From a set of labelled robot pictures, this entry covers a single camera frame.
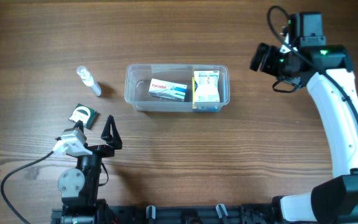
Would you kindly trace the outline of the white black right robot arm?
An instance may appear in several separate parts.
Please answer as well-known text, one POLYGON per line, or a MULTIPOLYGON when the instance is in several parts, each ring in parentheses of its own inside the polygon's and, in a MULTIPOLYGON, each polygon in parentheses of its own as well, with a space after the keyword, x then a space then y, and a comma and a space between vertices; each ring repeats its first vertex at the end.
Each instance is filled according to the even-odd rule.
POLYGON ((307 193, 275 197, 270 221, 358 223, 358 96, 346 48, 318 44, 294 50, 261 43, 250 69, 308 90, 331 153, 333 179, 307 193))

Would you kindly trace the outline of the white Hansaplast plaster box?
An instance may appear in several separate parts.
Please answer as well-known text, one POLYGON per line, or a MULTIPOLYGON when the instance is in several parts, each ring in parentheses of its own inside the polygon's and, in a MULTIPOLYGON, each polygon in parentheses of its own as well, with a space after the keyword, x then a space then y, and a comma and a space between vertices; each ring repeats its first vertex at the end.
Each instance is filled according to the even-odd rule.
POLYGON ((194 71, 193 103, 219 102, 219 71, 194 71))

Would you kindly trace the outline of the white spray bottle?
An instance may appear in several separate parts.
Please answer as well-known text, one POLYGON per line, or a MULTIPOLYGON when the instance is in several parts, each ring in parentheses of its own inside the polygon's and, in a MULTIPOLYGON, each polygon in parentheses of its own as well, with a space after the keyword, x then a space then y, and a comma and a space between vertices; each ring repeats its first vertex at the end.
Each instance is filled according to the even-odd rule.
POLYGON ((92 91, 96 96, 101 96, 102 90, 96 80, 93 78, 91 72, 85 66, 79 66, 76 70, 83 83, 92 91))

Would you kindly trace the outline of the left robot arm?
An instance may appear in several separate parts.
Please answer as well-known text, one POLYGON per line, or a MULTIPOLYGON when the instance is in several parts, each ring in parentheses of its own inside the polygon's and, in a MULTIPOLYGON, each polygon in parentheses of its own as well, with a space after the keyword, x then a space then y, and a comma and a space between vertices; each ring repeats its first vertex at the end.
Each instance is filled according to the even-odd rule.
POLYGON ((101 139, 105 144, 90 146, 86 142, 82 121, 66 129, 53 148, 57 155, 65 154, 77 159, 76 167, 65 170, 58 178, 58 189, 62 194, 62 209, 53 210, 52 223, 118 223, 118 217, 109 208, 105 199, 98 198, 99 181, 106 166, 102 159, 113 157, 122 149, 122 140, 114 117, 109 115, 101 139))

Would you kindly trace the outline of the green white small box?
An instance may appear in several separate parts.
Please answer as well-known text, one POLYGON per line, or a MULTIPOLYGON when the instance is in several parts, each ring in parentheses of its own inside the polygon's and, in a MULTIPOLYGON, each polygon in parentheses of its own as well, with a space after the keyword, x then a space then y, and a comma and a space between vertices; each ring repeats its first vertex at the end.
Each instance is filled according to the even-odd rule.
POLYGON ((86 129, 91 129, 97 116, 98 112, 96 110, 78 103, 68 120, 74 123, 82 121, 86 129))

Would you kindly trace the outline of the blue lozenge box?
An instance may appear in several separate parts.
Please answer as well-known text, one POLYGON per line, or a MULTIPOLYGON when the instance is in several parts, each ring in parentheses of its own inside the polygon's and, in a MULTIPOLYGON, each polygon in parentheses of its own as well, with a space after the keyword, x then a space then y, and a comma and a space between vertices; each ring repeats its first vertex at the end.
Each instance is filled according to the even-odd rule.
POLYGON ((225 100, 225 96, 221 91, 220 84, 218 83, 218 90, 220 101, 219 102, 208 102, 208 103, 193 103, 193 79, 192 79, 192 107, 194 111, 207 111, 207 112, 217 112, 221 109, 222 104, 225 100))

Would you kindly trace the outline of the white caplet medicine box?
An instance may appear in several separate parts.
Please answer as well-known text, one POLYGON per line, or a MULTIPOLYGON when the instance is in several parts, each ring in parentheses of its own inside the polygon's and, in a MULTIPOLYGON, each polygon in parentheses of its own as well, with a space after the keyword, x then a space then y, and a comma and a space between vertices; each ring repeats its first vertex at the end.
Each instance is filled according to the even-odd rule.
POLYGON ((175 101, 184 101, 187 85, 158 79, 151 79, 149 95, 175 101))

